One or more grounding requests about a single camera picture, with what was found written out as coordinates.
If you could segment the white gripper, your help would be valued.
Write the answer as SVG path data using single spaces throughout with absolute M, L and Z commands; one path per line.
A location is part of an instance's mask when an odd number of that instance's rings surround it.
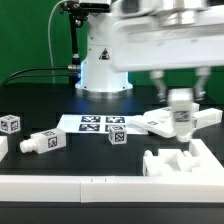
M 117 71 L 150 71 L 161 102 L 166 100 L 164 72 L 197 68 L 196 100 L 202 100 L 212 66 L 224 65 L 224 6 L 199 13 L 187 26 L 163 27 L 156 16 L 123 19 L 112 27 L 112 65 Z

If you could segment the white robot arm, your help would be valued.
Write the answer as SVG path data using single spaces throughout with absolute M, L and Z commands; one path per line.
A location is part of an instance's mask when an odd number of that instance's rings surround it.
M 224 3 L 208 0 L 78 0 L 87 13 L 87 56 L 76 88 L 92 96 L 129 92 L 130 72 L 148 71 L 167 98 L 166 70 L 194 68 L 200 100 L 214 66 L 224 65 Z

